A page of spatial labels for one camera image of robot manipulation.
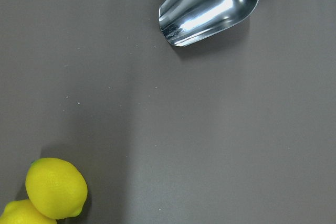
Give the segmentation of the steel scoop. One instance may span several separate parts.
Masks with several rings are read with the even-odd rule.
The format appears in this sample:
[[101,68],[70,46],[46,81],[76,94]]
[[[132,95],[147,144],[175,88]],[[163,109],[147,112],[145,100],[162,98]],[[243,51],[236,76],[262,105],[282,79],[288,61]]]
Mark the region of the steel scoop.
[[186,47],[248,18],[259,0],[165,0],[159,26],[173,46]]

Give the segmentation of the yellow lemon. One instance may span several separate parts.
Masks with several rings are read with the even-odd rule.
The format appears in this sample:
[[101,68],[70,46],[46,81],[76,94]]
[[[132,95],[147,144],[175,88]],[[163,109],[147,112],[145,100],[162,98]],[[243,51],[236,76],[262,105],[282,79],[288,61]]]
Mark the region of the yellow lemon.
[[58,158],[35,160],[26,175],[25,188],[35,208],[51,219],[80,215],[88,186],[76,167]]
[[1,214],[1,223],[53,224],[57,221],[42,215],[29,199],[25,199],[9,202]]

